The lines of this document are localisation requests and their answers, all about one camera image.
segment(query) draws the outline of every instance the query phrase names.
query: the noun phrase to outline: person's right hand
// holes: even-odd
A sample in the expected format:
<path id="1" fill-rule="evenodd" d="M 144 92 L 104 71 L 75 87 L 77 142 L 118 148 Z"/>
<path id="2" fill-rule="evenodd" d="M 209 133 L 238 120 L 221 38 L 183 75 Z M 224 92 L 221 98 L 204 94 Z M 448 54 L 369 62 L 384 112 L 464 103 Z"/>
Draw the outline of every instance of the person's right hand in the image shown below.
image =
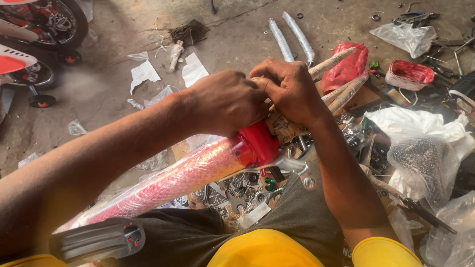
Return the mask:
<path id="1" fill-rule="evenodd" d="M 319 117 L 332 116 L 318 94 L 302 61 L 268 58 L 249 74 L 287 119 L 309 126 Z"/>

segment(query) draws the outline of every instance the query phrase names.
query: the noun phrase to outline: yellow shirt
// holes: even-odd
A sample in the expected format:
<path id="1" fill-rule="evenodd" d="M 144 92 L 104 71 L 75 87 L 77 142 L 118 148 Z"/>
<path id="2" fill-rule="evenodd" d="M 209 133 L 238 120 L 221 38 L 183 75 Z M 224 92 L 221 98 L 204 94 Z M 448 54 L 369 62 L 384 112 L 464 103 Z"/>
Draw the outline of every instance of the yellow shirt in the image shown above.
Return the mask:
<path id="1" fill-rule="evenodd" d="M 402 244 L 381 237 L 367 238 L 353 250 L 355 267 L 422 267 L 420 260 Z M 51 255 L 35 255 L 0 267 L 66 267 Z M 218 249 L 208 267 L 324 267 L 310 251 L 286 234 L 259 229 L 232 238 Z"/>

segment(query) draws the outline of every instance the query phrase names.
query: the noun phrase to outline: red plastic part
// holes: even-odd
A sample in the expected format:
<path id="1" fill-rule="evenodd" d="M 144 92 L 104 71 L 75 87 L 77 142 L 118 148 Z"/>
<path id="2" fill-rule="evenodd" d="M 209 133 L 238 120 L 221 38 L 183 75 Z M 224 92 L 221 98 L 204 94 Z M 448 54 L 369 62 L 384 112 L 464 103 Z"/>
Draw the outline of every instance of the red plastic part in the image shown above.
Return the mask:
<path id="1" fill-rule="evenodd" d="M 26 63 L 9 56 L 0 56 L 0 74 L 10 73 L 26 67 Z"/>
<path id="2" fill-rule="evenodd" d="M 323 88 L 324 95 L 338 89 L 364 72 L 369 51 L 363 44 L 341 43 L 335 47 L 332 56 L 351 47 L 357 47 L 356 51 L 323 75 L 320 86 Z"/>
<path id="3" fill-rule="evenodd" d="M 408 61 L 394 60 L 389 67 L 389 71 L 394 76 L 415 83 L 429 84 L 434 80 L 432 69 Z"/>
<path id="4" fill-rule="evenodd" d="M 262 166 L 279 156 L 279 141 L 269 134 L 267 124 L 264 120 L 258 121 L 249 127 L 242 128 L 237 134 L 243 143 L 250 144 L 252 148 L 255 159 L 251 163 Z"/>

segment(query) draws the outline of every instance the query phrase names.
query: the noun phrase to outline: yellow sleeve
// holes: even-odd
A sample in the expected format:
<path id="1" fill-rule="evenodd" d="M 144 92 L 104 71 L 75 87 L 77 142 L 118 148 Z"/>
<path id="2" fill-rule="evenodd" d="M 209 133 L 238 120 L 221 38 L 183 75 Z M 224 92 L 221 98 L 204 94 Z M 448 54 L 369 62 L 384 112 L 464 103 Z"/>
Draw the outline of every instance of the yellow sleeve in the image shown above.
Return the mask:
<path id="1" fill-rule="evenodd" d="M 66 267 L 66 264 L 52 255 L 40 254 L 17 259 L 0 267 Z"/>
<path id="2" fill-rule="evenodd" d="M 421 261 L 401 243 L 389 238 L 367 238 L 352 254 L 355 267 L 422 267 Z"/>

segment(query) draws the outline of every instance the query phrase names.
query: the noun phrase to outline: person's left hand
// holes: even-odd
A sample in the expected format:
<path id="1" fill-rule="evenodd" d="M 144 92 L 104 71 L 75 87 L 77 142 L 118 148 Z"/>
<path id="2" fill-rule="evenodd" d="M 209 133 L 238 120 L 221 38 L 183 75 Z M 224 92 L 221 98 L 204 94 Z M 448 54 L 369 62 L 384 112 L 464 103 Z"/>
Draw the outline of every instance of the person's left hand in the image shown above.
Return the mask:
<path id="1" fill-rule="evenodd" d="M 182 93 L 201 134 L 231 137 L 269 114 L 267 94 L 235 70 L 203 77 Z"/>

